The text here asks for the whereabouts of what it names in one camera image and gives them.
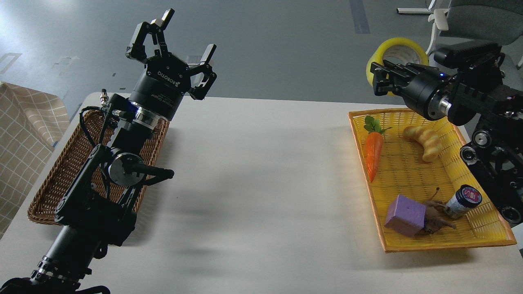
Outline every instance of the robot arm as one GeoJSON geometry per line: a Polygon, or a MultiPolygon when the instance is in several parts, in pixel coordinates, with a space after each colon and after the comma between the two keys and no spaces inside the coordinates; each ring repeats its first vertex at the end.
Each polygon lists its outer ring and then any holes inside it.
{"type": "Polygon", "coordinates": [[[144,63],[145,69],[131,96],[126,99],[114,94],[109,98],[103,91],[101,107],[84,109],[101,111],[105,120],[95,144],[83,127],[81,115],[80,126],[94,148],[56,207],[55,221],[64,227],[31,277],[9,280],[0,289],[1,294],[109,293],[104,286],[76,290],[79,280],[90,274],[91,260],[103,258],[108,244],[121,246],[134,230],[137,216],[132,209],[142,187],[174,176],[170,169],[145,165],[140,151],[153,137],[159,119],[172,120],[186,92],[202,100],[216,79],[209,65],[216,45],[209,45],[200,64],[193,68],[167,50],[163,30],[173,14],[174,10],[169,9],[162,19],[137,26],[126,56],[144,63]],[[151,57],[146,56],[143,45],[147,35],[158,46],[151,57]],[[204,78],[200,85],[191,87],[190,77],[198,73],[203,73],[204,78]],[[118,121],[118,125],[110,141],[103,145],[103,133],[111,121],[118,121]],[[105,197],[91,187],[98,168],[105,179],[105,197]],[[116,202],[108,199],[108,181],[126,187],[116,202]]]}
{"type": "Polygon", "coordinates": [[[499,66],[501,46],[470,41],[443,47],[435,60],[457,69],[450,76],[436,67],[420,64],[373,62],[374,94],[401,96],[405,104],[427,120],[448,120],[461,126],[480,115],[472,141],[460,156],[489,195],[501,215],[511,224],[523,216],[523,92],[503,85],[499,66]]]}

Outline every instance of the yellow tray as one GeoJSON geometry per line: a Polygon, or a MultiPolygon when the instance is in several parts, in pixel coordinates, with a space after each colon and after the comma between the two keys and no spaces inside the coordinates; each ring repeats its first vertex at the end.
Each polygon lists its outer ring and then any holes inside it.
{"type": "Polygon", "coordinates": [[[465,140],[458,128],[449,123],[447,118],[428,121],[408,108],[354,111],[348,115],[385,252],[516,244],[510,226],[461,161],[459,150],[465,144],[465,140]],[[367,115],[379,119],[383,128],[392,127],[383,135],[384,144],[378,173],[372,183],[365,166],[364,150],[368,131],[363,126],[367,115]],[[435,162],[423,162],[423,147],[403,139],[402,132],[407,126],[427,126],[438,133],[443,151],[435,162]],[[439,187],[434,200],[446,202],[463,184],[477,188],[483,195],[483,201],[465,217],[453,221],[456,230],[444,227],[433,235],[419,233],[409,238],[384,226],[388,207],[398,194],[423,203],[429,200],[436,187],[439,187]]]}

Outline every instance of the ginger root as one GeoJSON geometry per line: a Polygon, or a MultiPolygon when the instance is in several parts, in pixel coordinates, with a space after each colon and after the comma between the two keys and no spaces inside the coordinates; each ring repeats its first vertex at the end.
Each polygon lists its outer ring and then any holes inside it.
{"type": "Polygon", "coordinates": [[[436,207],[444,207],[441,201],[426,201],[423,203],[426,206],[425,210],[425,225],[423,230],[428,234],[434,234],[443,228],[444,225],[456,229],[456,225],[444,219],[436,207]]]}
{"type": "Polygon", "coordinates": [[[408,141],[416,140],[423,146],[422,159],[425,162],[433,162],[443,150],[438,134],[427,127],[406,127],[403,130],[403,136],[408,141]]]}

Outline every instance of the floor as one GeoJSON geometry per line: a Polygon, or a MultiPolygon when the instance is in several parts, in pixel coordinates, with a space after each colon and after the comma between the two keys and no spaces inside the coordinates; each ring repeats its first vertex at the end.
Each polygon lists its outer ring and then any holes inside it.
{"type": "MultiPolygon", "coordinates": [[[[131,92],[143,69],[124,55],[135,27],[173,8],[165,31],[170,52],[190,61],[207,44],[218,46],[218,79],[208,96],[402,104],[374,96],[365,67],[389,38],[428,46],[427,16],[396,13],[427,2],[4,0],[0,81],[55,94],[70,116],[101,88],[131,92]]],[[[520,38],[503,50],[519,60],[522,48],[520,38]]],[[[152,52],[150,39],[146,49],[152,52]]]]}

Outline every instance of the beige fabric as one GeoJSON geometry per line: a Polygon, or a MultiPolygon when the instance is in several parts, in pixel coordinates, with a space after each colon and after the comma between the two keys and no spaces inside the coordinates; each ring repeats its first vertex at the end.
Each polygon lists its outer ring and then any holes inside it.
{"type": "Polygon", "coordinates": [[[0,238],[68,126],[57,96],[0,83],[0,238]]]}

